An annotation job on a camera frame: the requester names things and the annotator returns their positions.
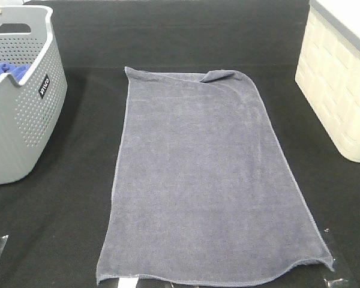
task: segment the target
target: black table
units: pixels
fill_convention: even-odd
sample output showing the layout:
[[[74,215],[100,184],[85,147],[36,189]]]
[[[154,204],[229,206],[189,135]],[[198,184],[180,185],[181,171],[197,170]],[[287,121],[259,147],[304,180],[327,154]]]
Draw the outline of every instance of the black table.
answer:
[[[125,65],[249,75],[319,229],[330,228],[360,287],[360,164],[337,152],[294,81],[308,0],[30,4],[54,9],[68,92],[34,170],[0,185],[0,236],[10,236],[0,287],[96,286],[124,120]],[[261,287],[326,287],[320,266],[299,266]]]

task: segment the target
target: gray laundry basket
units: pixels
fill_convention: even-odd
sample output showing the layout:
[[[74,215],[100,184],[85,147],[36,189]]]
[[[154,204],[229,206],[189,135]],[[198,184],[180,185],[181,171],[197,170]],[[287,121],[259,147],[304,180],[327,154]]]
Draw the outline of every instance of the gray laundry basket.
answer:
[[[30,64],[18,82],[0,75],[0,184],[26,176],[35,166],[55,124],[67,82],[45,6],[0,7],[0,24],[25,23],[30,33],[0,34],[0,62]]]

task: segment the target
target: basket logo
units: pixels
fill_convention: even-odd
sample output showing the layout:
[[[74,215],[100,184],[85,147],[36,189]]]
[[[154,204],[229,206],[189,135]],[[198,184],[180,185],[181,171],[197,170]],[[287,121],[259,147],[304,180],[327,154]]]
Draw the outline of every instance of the basket logo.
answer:
[[[48,74],[46,74],[40,88],[38,89],[38,93],[40,94],[40,97],[41,99],[44,98],[46,92],[47,92],[47,89],[48,89],[48,86],[49,86],[49,83],[50,83],[50,80],[48,78]]]

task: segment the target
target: plastic basket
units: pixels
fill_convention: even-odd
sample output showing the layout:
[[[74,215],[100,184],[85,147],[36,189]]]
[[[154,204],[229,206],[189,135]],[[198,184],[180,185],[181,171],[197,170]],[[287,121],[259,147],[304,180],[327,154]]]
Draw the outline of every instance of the plastic basket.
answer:
[[[340,4],[353,7],[351,1],[333,6]],[[340,154],[360,162],[358,31],[346,28],[318,1],[311,1],[311,5],[295,79]],[[350,12],[344,13],[346,20],[355,14]]]
[[[0,75],[0,184],[35,166],[59,117],[67,91],[59,50],[45,6],[0,7],[0,24],[24,23],[29,33],[0,34],[0,62],[30,64],[18,82]]]

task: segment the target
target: woven texture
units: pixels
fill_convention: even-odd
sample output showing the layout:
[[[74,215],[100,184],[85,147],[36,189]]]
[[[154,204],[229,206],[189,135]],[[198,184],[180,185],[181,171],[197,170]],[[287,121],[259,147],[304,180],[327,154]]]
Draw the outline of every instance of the woven texture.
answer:
[[[360,162],[360,52],[313,8],[296,82],[340,153]]]

